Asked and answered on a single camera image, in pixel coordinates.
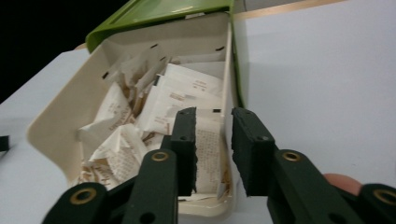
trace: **screw hole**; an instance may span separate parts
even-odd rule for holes
[[[165,152],[156,152],[152,154],[151,159],[154,161],[166,161],[169,155]]]
[[[301,159],[300,155],[294,152],[285,152],[282,156],[288,161],[299,161]]]
[[[155,220],[155,216],[152,213],[145,213],[140,217],[140,223],[143,224],[153,223],[154,220]]]
[[[72,204],[84,204],[90,202],[96,196],[96,189],[94,188],[87,188],[87,189],[80,189],[79,191],[75,192],[72,197],[70,198],[70,203]]]
[[[387,189],[376,189],[374,196],[381,202],[389,205],[396,205],[396,193]]]
[[[89,191],[82,191],[81,193],[79,193],[77,195],[77,199],[79,200],[86,200],[88,198],[90,198],[91,193]]]
[[[329,219],[333,223],[336,223],[336,224],[346,224],[347,223],[347,220],[343,216],[341,216],[339,214],[335,214],[335,213],[330,213]]]

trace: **open lid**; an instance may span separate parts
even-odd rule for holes
[[[93,52],[111,35],[159,23],[184,19],[195,13],[231,11],[233,0],[130,0],[86,37]]]

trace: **white table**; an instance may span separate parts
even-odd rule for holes
[[[280,148],[323,173],[396,186],[396,3],[349,0],[238,21],[242,85]],[[32,148],[29,123],[89,57],[62,53],[0,105],[0,223],[40,223],[66,190],[61,171]],[[271,223],[265,200],[236,194],[221,223]],[[180,223],[193,223],[181,219]]]

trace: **brass screw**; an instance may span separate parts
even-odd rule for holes
[[[94,188],[80,189],[72,195],[72,197],[70,198],[70,203],[77,205],[84,204],[90,202],[95,197],[96,197],[96,189]]]
[[[396,193],[388,189],[375,189],[374,196],[381,202],[396,205]]]
[[[300,155],[294,152],[285,152],[282,156],[287,161],[299,161],[301,159]]]
[[[168,160],[169,155],[165,152],[156,152],[152,154],[151,159],[154,161],[166,161]]]

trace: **bin lid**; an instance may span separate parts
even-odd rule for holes
[[[89,52],[116,33],[166,21],[184,19],[201,12],[231,11],[233,0],[130,0],[86,37]]]

